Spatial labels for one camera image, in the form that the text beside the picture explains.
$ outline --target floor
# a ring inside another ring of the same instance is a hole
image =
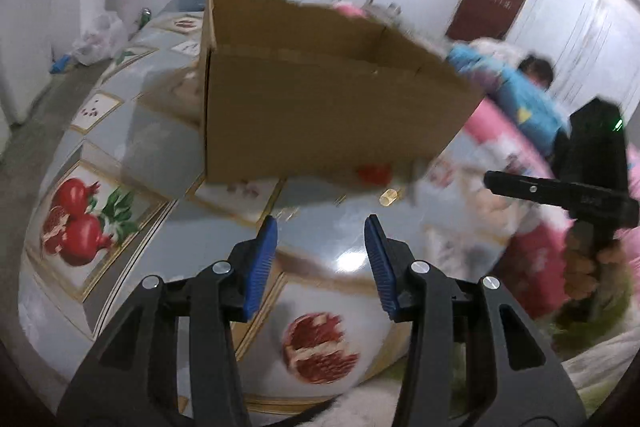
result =
[[[0,339],[18,367],[31,365],[28,373],[60,388],[58,377],[42,362],[26,340],[18,323],[18,272],[27,223],[40,181],[53,153],[78,107],[94,87],[108,62],[80,66],[53,77],[50,89],[34,106],[31,118],[14,128],[11,142],[0,161]]]

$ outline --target door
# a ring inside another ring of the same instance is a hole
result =
[[[480,37],[502,39],[525,0],[462,0],[447,37],[473,41]]]

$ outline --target cardboard box flap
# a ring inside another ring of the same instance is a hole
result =
[[[212,2],[203,31],[209,182],[431,160],[482,100],[439,58],[377,23],[283,0]]]
[[[384,26],[326,6],[286,0],[213,0],[217,44],[288,49],[374,61]]]

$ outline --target white plastic bag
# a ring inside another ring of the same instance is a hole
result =
[[[129,36],[116,12],[97,16],[89,28],[73,44],[72,57],[89,66],[105,58],[113,58],[127,45]]]

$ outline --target red object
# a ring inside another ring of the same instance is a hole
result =
[[[61,206],[71,217],[78,219],[84,215],[89,199],[99,188],[97,182],[87,187],[78,178],[69,178],[56,190],[51,206]]]
[[[356,170],[361,181],[370,185],[386,187],[391,183],[394,172],[393,167],[388,165],[365,165]]]
[[[360,354],[348,349],[341,322],[340,315],[327,312],[302,315],[293,321],[282,341],[289,372],[306,383],[331,383],[346,377]]]
[[[111,246],[111,236],[102,233],[97,217],[84,214],[68,224],[60,246],[60,257],[67,264],[84,266],[94,260],[98,250]]]
[[[62,250],[62,236],[68,220],[69,214],[61,206],[52,207],[47,214],[40,237],[44,250],[48,254],[55,255]]]

